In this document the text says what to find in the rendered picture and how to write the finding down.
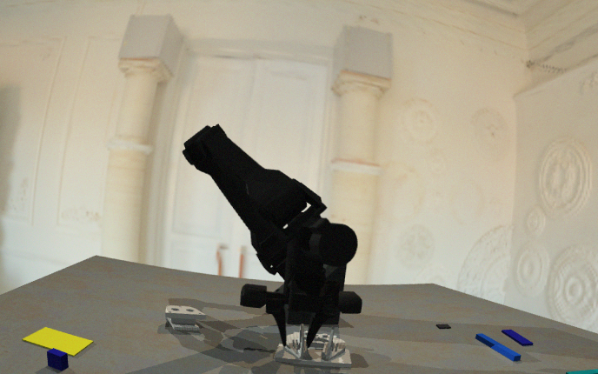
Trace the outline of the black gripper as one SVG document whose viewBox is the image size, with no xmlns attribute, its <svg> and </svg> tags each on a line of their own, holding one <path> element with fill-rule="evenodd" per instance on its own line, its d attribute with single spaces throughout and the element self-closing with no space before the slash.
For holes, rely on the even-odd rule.
<svg viewBox="0 0 598 374">
<path fill-rule="evenodd" d="M 282 346 L 286 346 L 287 342 L 284 305 L 289 304 L 289 295 L 286 295 L 286 289 L 293 265 L 302 265 L 302 271 L 308 273 L 315 273 L 316 268 L 323 268 L 323 264 L 317 261 L 288 256 L 286 256 L 285 264 L 286 271 L 283 293 L 269 292 L 267 291 L 267 286 L 260 284 L 245 284 L 240 295 L 240 305 L 243 307 L 262 308 L 266 304 L 266 313 L 272 314 L 277 322 Z M 353 291 L 339 291 L 337 304 L 324 304 L 321 312 L 312 312 L 306 340 L 308 348 L 322 324 L 327 319 L 335 317 L 334 310 L 336 307 L 341 313 L 359 314 L 362 312 L 362 299 Z"/>
</svg>

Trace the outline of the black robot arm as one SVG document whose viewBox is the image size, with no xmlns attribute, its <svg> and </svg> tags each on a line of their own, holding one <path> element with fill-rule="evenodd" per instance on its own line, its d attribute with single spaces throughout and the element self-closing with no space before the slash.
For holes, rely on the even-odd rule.
<svg viewBox="0 0 598 374">
<path fill-rule="evenodd" d="M 249 229 L 252 246 L 269 274 L 285 279 L 286 256 L 335 267 L 354 257 L 356 234 L 346 224 L 320 216 L 328 209 L 321 197 L 280 170 L 264 169 L 219 124 L 202 128 L 183 146 L 189 164 L 213 178 Z M 311 206 L 302 212 L 307 203 Z M 325 268 L 308 273 L 302 265 L 293 265 L 286 289 L 289 308 L 319 313 L 324 304 L 337 304 L 340 282 L 326 281 L 325 274 Z"/>
</svg>

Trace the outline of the yellow flat plate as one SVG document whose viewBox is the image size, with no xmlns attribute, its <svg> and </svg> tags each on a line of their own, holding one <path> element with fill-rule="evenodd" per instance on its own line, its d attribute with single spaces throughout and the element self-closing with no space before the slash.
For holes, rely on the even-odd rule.
<svg viewBox="0 0 598 374">
<path fill-rule="evenodd" d="M 65 332 L 52 330 L 51 328 L 42 328 L 35 333 L 28 335 L 22 339 L 28 343 L 40 345 L 41 347 L 60 350 L 68 353 L 74 357 L 86 347 L 90 346 L 94 341 L 86 338 L 72 336 Z"/>
</svg>

